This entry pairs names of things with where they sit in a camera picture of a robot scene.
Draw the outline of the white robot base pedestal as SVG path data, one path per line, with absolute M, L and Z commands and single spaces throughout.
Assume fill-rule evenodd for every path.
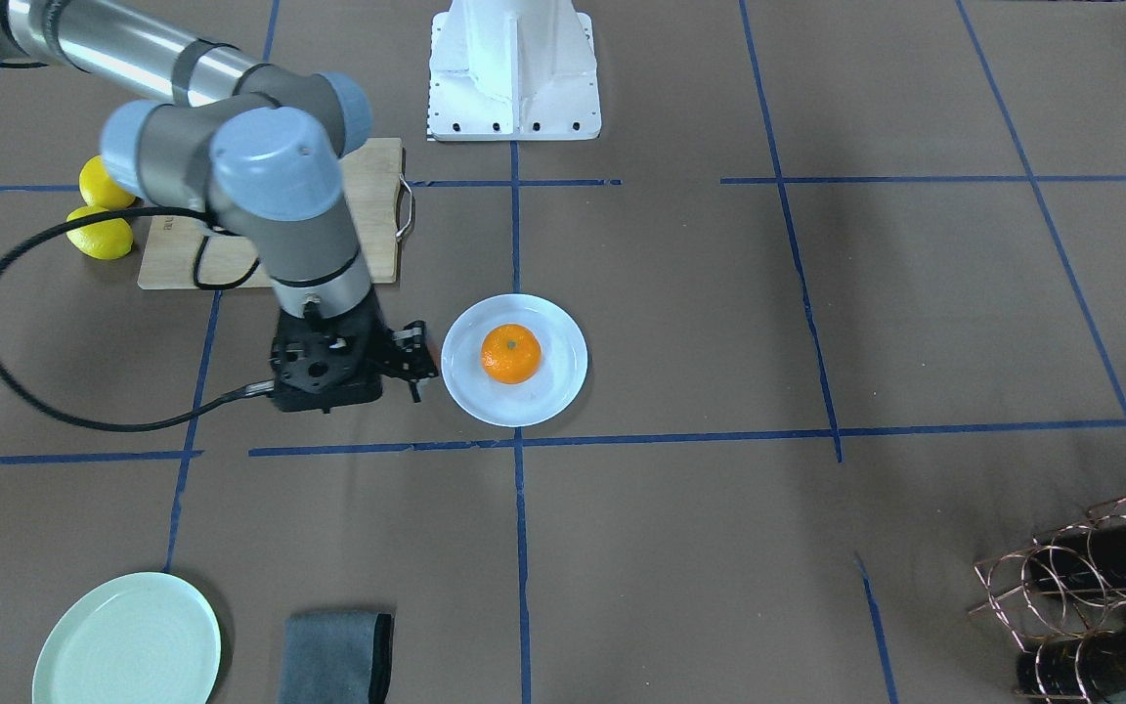
M 595 140 L 595 26 L 571 1 L 453 1 L 430 24 L 426 139 Z

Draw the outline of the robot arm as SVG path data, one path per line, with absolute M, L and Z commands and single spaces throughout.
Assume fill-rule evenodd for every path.
M 0 66 L 74 66 L 137 93 L 100 135 L 113 182 L 152 217 L 254 246 L 282 309 L 272 378 L 188 418 L 253 396 L 327 412 L 378 400 L 383 378 L 438 377 L 423 322 L 385 326 L 345 197 L 341 157 L 370 133 L 350 77 L 295 74 L 120 1 L 0 1 Z

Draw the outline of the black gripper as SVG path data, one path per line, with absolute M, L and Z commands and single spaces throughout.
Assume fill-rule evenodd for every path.
M 419 386 L 441 375 L 425 322 L 390 329 L 370 292 L 343 315 L 304 315 L 282 311 L 270 344 L 270 401 L 282 412 L 330 412 L 336 407 L 370 404 L 383 395 L 384 378 L 400 378 L 415 404 Z

